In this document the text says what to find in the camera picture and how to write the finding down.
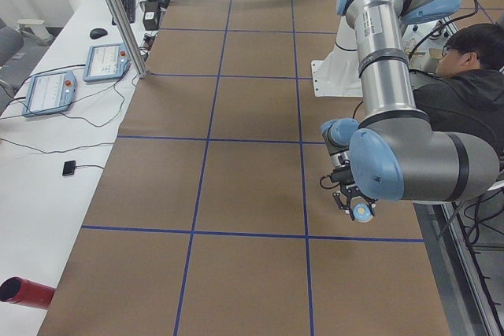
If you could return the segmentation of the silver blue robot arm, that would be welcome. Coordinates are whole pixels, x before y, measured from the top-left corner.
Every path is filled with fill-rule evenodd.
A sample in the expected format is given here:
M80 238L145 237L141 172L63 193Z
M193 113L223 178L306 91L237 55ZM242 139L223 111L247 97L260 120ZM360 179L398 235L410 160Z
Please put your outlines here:
M484 140L433 131L415 106L401 27L455 13L461 0L337 0L354 29L366 116L321 125L339 185L336 204L370 221L380 199L451 202L475 198L498 178L496 152Z

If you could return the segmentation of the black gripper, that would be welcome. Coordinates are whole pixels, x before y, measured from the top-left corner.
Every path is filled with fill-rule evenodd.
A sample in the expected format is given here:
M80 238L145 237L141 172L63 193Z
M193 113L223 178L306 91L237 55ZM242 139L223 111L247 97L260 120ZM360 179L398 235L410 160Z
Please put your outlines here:
M333 192L332 197L337 205L337 207L344 211L352 221L354 221L354 214L351 207L351 199L361 198L363 196L360 188L355 182L340 182L339 191ZM375 208L377 200L374 198L369 198L364 196L367 209L369 210L371 216L375 216Z

